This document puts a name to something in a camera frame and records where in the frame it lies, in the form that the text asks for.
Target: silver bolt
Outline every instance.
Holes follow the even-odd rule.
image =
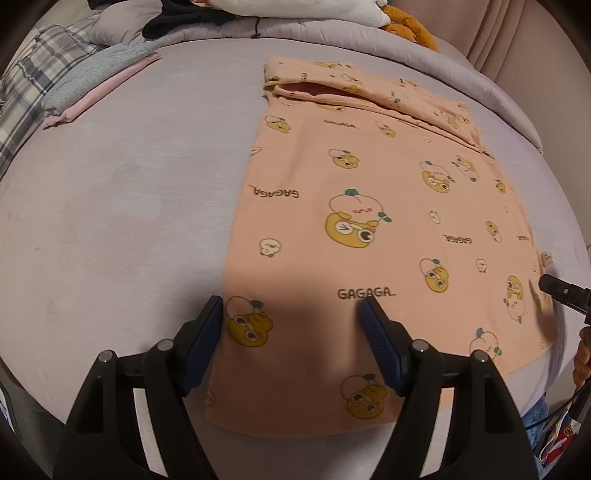
[[[105,350],[99,353],[99,362],[103,362],[104,364],[110,361],[113,358],[113,352],[111,350]]]
[[[418,352],[424,352],[429,349],[429,344],[425,340],[415,340],[413,348]]]
[[[169,338],[165,338],[164,340],[160,340],[156,344],[156,348],[158,350],[160,350],[161,352],[168,352],[172,347],[174,347],[174,342]]]
[[[486,352],[482,350],[474,350],[473,355],[476,360],[482,363],[486,362],[489,359],[489,356],[486,354]]]

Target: plaid blanket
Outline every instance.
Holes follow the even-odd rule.
[[[42,28],[23,58],[5,73],[0,92],[0,179],[27,139],[41,125],[43,96],[82,60],[105,48],[89,42],[88,34],[100,14],[70,27]]]

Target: white plush pillow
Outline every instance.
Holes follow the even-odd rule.
[[[243,17],[333,18],[383,27],[390,18],[380,7],[387,0],[209,0],[216,8]]]

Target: human hand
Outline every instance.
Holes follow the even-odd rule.
[[[581,341],[577,354],[574,356],[574,372],[573,380],[577,388],[581,388],[585,384],[585,380],[591,377],[591,348],[585,344],[585,336],[591,339],[591,327],[585,327],[579,333]]]

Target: pink curtain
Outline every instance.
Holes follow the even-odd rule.
[[[396,0],[394,5],[495,80],[526,1],[534,0]]]

